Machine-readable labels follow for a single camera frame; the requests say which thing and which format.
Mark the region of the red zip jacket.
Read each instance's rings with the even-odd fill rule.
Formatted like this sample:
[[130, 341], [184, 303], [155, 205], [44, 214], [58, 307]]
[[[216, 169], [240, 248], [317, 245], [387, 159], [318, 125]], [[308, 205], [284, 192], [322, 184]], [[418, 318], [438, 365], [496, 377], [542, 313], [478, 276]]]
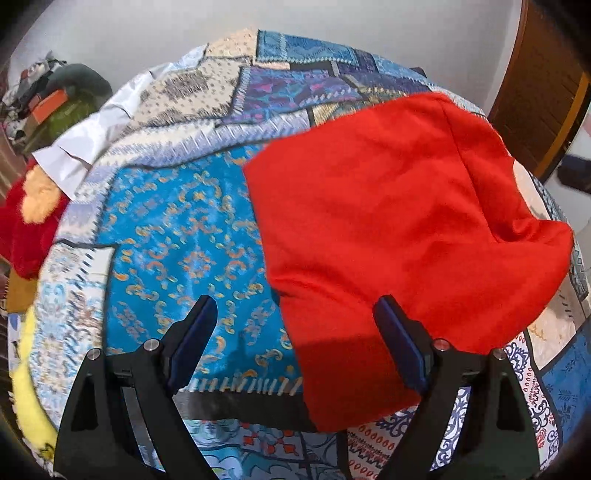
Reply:
[[485, 354], [535, 321], [569, 270], [571, 227], [533, 215], [501, 137], [442, 94], [270, 142], [243, 174], [322, 431], [418, 401], [374, 321], [380, 297], [432, 336]]

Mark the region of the pile of clutter clothes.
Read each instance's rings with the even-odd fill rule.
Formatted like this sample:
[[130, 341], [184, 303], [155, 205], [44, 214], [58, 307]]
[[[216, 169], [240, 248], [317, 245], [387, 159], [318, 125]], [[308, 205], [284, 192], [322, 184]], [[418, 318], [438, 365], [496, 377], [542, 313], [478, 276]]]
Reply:
[[51, 51], [21, 72], [19, 82], [3, 94], [1, 99], [1, 125], [8, 139], [14, 141], [24, 129], [26, 120], [41, 99], [49, 77], [67, 64]]

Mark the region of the yellow fleece blanket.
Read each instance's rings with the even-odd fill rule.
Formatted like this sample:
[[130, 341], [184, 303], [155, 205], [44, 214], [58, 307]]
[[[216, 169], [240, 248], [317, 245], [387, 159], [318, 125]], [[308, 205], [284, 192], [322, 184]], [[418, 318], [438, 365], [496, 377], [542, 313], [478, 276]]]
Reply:
[[37, 463], [44, 470], [51, 471], [57, 430], [40, 405], [28, 364], [35, 326], [34, 309], [30, 307], [21, 322], [20, 339], [17, 343], [19, 364], [12, 374], [13, 410], [25, 445], [32, 452]]

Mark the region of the brown wooden board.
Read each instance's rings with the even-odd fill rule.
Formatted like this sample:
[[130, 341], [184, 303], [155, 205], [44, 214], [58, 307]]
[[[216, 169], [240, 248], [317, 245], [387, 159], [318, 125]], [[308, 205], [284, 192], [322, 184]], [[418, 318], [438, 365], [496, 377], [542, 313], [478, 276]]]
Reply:
[[37, 279], [24, 279], [15, 270], [11, 270], [7, 284], [6, 311], [8, 313], [25, 313], [34, 302], [37, 282]]

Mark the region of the blue patchwork quilt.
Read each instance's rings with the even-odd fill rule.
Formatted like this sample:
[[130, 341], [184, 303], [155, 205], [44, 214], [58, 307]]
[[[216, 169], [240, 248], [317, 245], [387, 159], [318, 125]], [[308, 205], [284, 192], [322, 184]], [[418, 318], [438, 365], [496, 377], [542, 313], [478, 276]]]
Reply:
[[[131, 353], [208, 296], [216, 325], [173, 401], [213, 479], [537, 479], [585, 445], [590, 288], [574, 233], [546, 308], [485, 354], [380, 297], [374, 321], [418, 401], [339, 431], [311, 421], [243, 167], [270, 142], [423, 93], [488, 121], [384, 57], [264, 30], [209, 43], [197, 66], [148, 86], [75, 191], [40, 272], [28, 364], [57, 437], [89, 350]], [[569, 225], [512, 158], [533, 215]]]

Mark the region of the red plush toy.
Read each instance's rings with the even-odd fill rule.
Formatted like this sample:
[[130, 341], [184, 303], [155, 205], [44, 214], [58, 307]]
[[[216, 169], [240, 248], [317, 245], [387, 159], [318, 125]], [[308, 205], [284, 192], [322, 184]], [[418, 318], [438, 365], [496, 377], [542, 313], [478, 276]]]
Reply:
[[1, 201], [1, 256], [27, 280], [38, 277], [69, 198], [30, 158]]

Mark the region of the white shirt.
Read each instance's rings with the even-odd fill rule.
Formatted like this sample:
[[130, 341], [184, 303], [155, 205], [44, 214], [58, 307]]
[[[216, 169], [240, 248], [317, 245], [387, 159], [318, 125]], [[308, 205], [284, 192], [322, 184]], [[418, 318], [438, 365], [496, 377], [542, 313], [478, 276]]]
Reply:
[[140, 105], [148, 86], [170, 72], [197, 66], [206, 47], [198, 46], [179, 60], [151, 67], [121, 86], [101, 107], [47, 147], [32, 153], [35, 162], [58, 188], [73, 198], [95, 160], [119, 136]]

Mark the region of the green patterned cloth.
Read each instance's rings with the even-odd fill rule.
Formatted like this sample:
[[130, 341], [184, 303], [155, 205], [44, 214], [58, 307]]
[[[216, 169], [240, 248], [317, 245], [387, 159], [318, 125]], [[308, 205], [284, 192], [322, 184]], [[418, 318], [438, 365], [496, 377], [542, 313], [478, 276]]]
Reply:
[[65, 131], [96, 111], [95, 104], [88, 99], [66, 101], [33, 132], [22, 154], [29, 156], [33, 151], [51, 145]]

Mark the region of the orange box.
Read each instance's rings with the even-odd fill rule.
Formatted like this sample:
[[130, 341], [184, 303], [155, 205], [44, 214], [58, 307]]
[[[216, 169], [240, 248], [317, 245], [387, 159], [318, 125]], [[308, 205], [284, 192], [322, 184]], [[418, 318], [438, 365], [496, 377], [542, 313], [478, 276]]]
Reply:
[[41, 124], [67, 100], [68, 95], [64, 89], [55, 90], [45, 98], [35, 95], [29, 102], [31, 116], [37, 124]]

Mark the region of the brown wooden door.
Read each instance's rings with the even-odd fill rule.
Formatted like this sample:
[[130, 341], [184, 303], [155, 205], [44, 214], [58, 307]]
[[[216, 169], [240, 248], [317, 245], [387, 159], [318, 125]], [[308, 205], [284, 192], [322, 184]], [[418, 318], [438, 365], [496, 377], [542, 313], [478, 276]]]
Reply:
[[513, 157], [546, 181], [590, 105], [590, 77], [551, 20], [532, 1], [520, 21], [504, 80], [489, 114]]

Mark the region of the grey neck pillow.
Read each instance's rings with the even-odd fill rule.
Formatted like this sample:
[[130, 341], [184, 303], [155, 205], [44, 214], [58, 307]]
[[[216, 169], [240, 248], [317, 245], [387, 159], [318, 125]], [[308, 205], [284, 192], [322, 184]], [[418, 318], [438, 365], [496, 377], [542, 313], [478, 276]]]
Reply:
[[96, 104], [101, 106], [113, 94], [110, 83], [96, 71], [84, 64], [67, 64], [49, 77], [44, 96], [48, 96], [56, 90], [65, 90], [69, 97], [75, 94], [88, 94], [96, 99]]

